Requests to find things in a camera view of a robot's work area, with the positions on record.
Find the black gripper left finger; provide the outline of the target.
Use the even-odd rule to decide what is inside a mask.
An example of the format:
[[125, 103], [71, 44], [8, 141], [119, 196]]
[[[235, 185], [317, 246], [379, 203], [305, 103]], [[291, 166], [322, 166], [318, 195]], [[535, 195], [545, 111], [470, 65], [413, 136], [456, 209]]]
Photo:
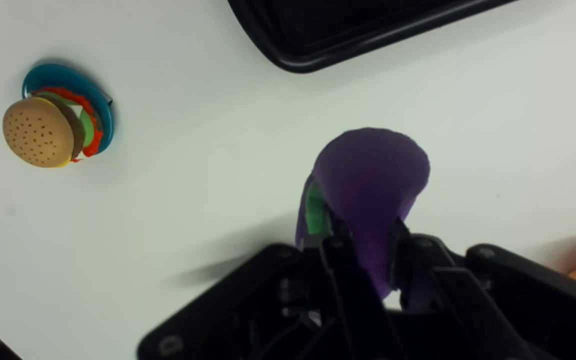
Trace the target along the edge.
[[268, 245], [150, 331], [138, 360], [396, 360], [386, 308], [346, 233]]

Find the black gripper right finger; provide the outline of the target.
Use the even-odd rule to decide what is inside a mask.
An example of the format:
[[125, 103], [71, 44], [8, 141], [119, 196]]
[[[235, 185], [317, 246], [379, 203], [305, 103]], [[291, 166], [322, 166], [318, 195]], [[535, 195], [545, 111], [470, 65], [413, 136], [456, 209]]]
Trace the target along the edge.
[[459, 360], [576, 360], [576, 280], [495, 245], [464, 257], [395, 227], [395, 287], [406, 313], [447, 317]]

